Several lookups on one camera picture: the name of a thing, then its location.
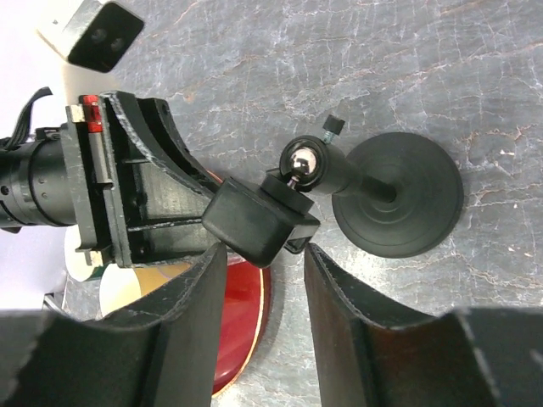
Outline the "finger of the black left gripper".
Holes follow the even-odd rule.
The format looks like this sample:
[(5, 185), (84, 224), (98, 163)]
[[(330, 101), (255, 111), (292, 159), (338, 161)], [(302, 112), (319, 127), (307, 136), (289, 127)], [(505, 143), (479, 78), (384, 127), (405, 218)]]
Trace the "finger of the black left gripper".
[(203, 254), (219, 240), (200, 215), (118, 222), (118, 265), (172, 265)]
[(216, 180), (188, 151), (164, 99), (109, 91), (104, 93), (104, 101), (149, 163), (191, 192), (207, 199), (214, 197)]

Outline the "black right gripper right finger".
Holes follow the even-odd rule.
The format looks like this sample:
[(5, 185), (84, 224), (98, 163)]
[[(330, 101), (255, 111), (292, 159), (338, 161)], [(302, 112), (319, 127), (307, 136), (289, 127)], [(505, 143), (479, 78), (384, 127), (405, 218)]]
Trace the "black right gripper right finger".
[(541, 405), (541, 309), (427, 315), (358, 280), (315, 244), (305, 249), (304, 273), (323, 405)]

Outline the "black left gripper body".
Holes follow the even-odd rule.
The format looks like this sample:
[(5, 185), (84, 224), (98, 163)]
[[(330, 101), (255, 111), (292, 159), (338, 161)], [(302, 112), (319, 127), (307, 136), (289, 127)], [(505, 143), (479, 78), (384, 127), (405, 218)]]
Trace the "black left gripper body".
[(114, 100), (123, 91), (97, 94), (100, 131), (89, 131), (90, 110), (83, 102), (65, 108), (67, 122), (61, 126), (60, 143), (67, 172), (75, 221), (82, 252), (96, 252), (102, 259), (127, 266), (127, 231), (119, 177), (115, 168), (111, 126), (119, 120)]

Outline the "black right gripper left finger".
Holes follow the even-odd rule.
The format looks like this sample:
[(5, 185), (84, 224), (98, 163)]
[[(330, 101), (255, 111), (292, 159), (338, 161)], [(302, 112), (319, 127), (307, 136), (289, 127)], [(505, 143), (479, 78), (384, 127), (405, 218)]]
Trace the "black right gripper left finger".
[(99, 321), (1, 314), (4, 406), (207, 406), (226, 287), (217, 243), (191, 268)]

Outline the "black phone stand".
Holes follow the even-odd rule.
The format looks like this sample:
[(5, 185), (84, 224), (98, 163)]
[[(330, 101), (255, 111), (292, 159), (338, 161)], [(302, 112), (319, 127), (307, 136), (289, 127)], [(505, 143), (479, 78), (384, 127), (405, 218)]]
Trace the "black phone stand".
[(401, 259), (439, 245), (464, 201), (450, 155), (410, 132), (380, 134), (343, 153), (332, 143), (343, 127), (329, 116), (323, 137), (291, 140), (260, 185), (226, 179), (203, 214), (205, 229), (266, 267), (280, 251), (298, 254), (313, 238), (320, 223), (309, 193), (316, 192), (331, 198), (340, 230), (365, 252)]

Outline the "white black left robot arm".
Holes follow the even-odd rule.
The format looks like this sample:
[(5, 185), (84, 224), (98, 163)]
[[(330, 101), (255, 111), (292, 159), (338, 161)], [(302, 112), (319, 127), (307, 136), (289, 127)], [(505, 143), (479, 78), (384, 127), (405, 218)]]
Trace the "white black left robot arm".
[(76, 226), (88, 263), (172, 265), (216, 239), (202, 215), (218, 181), (190, 154), (168, 103), (86, 95), (67, 121), (1, 145), (1, 227)]

